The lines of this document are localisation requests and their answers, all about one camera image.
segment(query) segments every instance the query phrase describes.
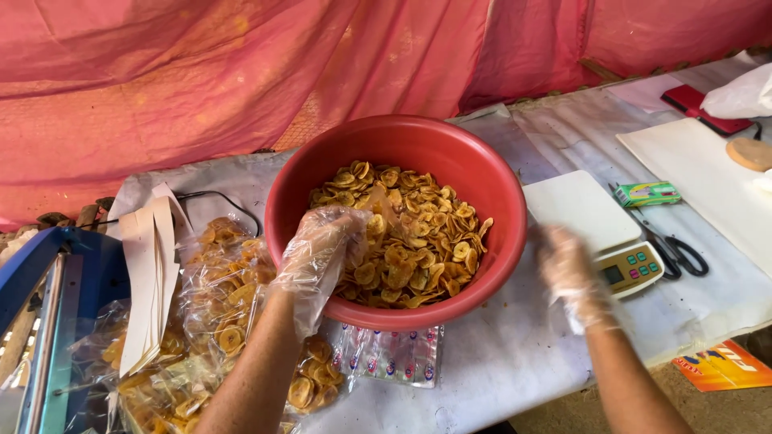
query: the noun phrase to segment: red phone case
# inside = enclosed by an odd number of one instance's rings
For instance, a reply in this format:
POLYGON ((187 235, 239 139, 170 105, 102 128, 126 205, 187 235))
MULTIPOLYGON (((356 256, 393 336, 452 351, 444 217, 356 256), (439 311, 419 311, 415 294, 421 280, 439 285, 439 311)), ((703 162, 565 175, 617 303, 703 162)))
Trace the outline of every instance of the red phone case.
POLYGON ((719 119, 710 116, 703 109, 699 108, 699 105, 705 99, 705 94, 700 93, 688 84, 666 90, 660 98, 676 109, 681 110, 686 116, 696 118, 722 136, 735 134, 753 125, 753 122, 748 119, 719 119))

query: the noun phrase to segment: white tablecloth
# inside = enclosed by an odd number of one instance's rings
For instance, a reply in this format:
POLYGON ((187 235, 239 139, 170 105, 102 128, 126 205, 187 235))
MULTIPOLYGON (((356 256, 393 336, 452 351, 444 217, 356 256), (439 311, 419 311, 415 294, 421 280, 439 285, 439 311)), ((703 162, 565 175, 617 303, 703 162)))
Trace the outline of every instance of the white tablecloth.
MULTIPOLYGON (((676 75, 706 92, 751 68, 729 59, 676 75)), ((615 134, 681 117, 674 110, 646 114, 608 89, 593 89, 519 105, 511 115, 499 105, 450 121, 488 141, 526 183, 584 169, 605 185, 655 179, 615 134)), ((764 122, 770 131, 772 122, 764 122)), ((772 134, 764 138, 771 141, 772 134)), ((161 181, 180 193, 218 190, 262 218, 270 184, 289 155, 241 155, 131 176, 110 218, 142 206, 161 181)), ((185 208, 194 228, 228 213, 243 219, 217 197, 192 199, 185 208)), ((688 204, 649 207, 646 215, 663 232, 694 246, 711 267, 706 277, 660 280, 623 301, 625 323, 647 365, 772 320, 772 280, 688 204)), ((529 243, 512 277, 486 307, 445 325, 439 387, 360 380, 342 402, 303 421, 303 431, 475 432, 584 387, 592 379, 584 338, 571 333, 558 306, 547 306, 535 269, 529 243)))

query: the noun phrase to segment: red plastic bowl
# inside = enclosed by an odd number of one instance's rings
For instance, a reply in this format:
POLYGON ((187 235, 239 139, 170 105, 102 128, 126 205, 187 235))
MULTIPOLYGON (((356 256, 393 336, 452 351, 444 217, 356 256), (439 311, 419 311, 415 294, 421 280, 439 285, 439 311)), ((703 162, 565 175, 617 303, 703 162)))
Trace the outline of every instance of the red plastic bowl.
POLYGON ((352 120, 314 138, 279 172, 266 204, 266 238, 275 263, 308 208, 308 194, 354 160, 431 172, 474 206, 480 222, 493 217, 479 270, 459 295, 417 309, 365 307, 331 297, 324 314, 358 327, 409 331, 434 327, 483 304, 509 279, 526 244, 523 190, 509 165, 485 142, 446 122, 384 115, 352 120))

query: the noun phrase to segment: green box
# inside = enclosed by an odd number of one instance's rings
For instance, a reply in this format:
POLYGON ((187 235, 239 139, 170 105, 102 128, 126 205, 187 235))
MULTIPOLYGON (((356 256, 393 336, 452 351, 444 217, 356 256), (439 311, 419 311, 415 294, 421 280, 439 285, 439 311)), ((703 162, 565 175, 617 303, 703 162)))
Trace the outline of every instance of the green box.
POLYGON ((619 185, 614 194, 624 207, 676 203, 681 200, 676 187, 667 181, 619 185))

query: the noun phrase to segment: hand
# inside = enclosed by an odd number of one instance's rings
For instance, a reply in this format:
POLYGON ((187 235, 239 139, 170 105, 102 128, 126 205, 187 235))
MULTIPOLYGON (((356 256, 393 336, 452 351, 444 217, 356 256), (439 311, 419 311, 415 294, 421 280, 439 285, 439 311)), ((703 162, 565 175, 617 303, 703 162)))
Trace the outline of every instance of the hand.
POLYGON ((308 211, 287 245, 269 292, 295 294, 295 328, 303 339, 316 333, 322 309, 346 265, 367 251, 365 230, 373 213, 330 205, 308 211))
POLYGON ((553 298, 562 299, 569 317, 587 329, 595 324, 618 327, 611 312, 611 294, 598 276, 584 241, 564 227, 542 227, 537 251, 542 279, 553 298))

